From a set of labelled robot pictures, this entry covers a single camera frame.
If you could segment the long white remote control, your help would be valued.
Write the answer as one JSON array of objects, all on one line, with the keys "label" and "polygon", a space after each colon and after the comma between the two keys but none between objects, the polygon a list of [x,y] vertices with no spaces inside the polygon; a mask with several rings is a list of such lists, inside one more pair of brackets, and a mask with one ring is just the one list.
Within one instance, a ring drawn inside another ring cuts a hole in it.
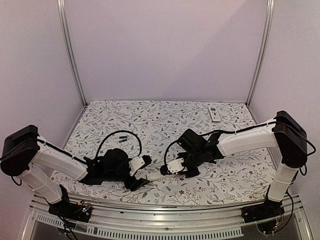
[{"label": "long white remote control", "polygon": [[162,175],[159,172],[151,172],[151,173],[147,173],[145,175],[145,179],[148,180],[149,182],[154,182],[154,181],[159,181],[159,180],[164,180],[168,177],[171,177],[172,175]]}]

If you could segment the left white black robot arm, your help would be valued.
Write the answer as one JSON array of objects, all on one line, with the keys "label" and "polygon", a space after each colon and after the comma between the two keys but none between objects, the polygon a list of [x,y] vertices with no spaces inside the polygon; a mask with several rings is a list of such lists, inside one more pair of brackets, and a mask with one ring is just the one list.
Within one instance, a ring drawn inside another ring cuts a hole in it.
[{"label": "left white black robot arm", "polygon": [[139,154],[130,158],[124,150],[109,149],[93,159],[77,157],[51,144],[41,137],[35,125],[28,125],[6,137],[0,169],[11,177],[25,182],[41,194],[63,216],[74,213],[74,205],[67,200],[67,191],[54,183],[40,168],[43,165],[84,185],[101,185],[103,182],[123,182],[125,188],[136,191],[149,183],[136,178],[138,170],[151,163],[151,157]]}]

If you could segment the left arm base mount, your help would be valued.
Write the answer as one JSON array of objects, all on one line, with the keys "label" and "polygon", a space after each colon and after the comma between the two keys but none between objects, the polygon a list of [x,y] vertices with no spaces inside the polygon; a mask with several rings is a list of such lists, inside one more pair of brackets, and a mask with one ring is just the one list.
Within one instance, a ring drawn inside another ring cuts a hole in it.
[{"label": "left arm base mount", "polygon": [[60,184],[61,200],[54,204],[49,204],[48,212],[63,219],[70,219],[88,223],[92,214],[92,204],[81,200],[77,203],[70,202],[67,190]]}]

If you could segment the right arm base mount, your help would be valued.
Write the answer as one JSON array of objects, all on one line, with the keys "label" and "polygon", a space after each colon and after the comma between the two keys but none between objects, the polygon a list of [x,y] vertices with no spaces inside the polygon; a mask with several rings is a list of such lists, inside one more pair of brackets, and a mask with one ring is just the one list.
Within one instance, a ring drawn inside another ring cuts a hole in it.
[{"label": "right arm base mount", "polygon": [[277,202],[265,197],[263,203],[241,208],[241,216],[245,223],[275,218],[285,213],[282,201]]}]

